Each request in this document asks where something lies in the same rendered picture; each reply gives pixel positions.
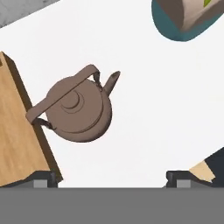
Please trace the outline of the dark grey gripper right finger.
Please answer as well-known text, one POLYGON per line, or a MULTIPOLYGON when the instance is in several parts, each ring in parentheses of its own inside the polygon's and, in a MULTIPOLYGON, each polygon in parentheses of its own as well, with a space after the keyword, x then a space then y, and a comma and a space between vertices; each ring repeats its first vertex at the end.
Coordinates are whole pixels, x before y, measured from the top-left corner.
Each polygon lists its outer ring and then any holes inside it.
POLYGON ((215 184, 200 180, 189 171, 167 171, 166 188, 203 188, 215 187, 215 184))

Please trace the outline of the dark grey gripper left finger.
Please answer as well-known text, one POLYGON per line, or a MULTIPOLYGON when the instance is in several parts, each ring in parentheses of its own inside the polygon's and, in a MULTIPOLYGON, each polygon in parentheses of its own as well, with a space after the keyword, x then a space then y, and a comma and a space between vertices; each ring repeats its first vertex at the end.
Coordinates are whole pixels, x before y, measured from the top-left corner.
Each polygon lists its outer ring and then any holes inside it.
POLYGON ((54 171, 35 171, 27 178, 7 184, 6 187, 57 188, 58 182, 54 171))

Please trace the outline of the wooden tray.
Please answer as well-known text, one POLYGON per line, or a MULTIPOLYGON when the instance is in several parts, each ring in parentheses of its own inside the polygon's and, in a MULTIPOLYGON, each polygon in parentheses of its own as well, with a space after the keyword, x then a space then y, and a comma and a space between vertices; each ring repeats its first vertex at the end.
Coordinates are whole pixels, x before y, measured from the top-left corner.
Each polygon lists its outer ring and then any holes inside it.
POLYGON ((15 62, 0 52, 0 187, 36 171, 55 172, 63 180, 41 126, 25 114, 32 107, 15 62))

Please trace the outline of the brown kettle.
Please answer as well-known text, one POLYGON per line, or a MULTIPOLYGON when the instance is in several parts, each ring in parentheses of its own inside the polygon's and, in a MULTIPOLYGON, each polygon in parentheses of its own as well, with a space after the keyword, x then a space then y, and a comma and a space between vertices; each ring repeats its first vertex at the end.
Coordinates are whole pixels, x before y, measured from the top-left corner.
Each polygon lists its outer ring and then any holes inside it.
POLYGON ((44 100, 28 110, 26 119, 45 125, 68 141, 94 141, 111 123, 109 95, 119 76, 119 72, 112 73, 102 85, 100 71, 93 65, 85 66, 76 75, 58 81, 44 100))

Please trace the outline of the dark block with beige face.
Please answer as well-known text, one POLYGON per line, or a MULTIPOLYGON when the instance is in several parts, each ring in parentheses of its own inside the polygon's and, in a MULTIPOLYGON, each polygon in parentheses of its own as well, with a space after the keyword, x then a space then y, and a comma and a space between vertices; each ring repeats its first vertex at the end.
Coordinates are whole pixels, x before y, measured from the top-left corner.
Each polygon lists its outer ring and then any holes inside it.
POLYGON ((189 172, 199 180, 224 187, 224 147, 196 164, 189 172))

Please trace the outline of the teal bowl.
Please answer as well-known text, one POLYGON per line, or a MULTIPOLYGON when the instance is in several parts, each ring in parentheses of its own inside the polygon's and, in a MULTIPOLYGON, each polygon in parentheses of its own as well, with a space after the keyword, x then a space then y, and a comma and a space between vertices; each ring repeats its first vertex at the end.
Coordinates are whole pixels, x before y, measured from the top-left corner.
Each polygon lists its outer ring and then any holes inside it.
POLYGON ((157 0, 151 1, 151 14, 157 30, 163 36, 170 40, 186 42, 199 36, 202 32, 214 24, 224 13, 219 17, 213 17, 208 21, 203 22, 202 24, 194 26, 189 31, 181 31, 165 14, 165 12, 159 6, 157 0))

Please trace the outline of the beige box with green mark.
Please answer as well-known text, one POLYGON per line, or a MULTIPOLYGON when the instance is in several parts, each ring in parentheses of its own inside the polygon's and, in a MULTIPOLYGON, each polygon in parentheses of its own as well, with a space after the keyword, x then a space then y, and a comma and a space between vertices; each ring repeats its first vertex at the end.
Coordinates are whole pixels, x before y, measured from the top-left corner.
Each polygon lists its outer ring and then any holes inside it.
POLYGON ((224 13, 224 0, 157 0, 169 19, 182 31, 191 30, 224 13))

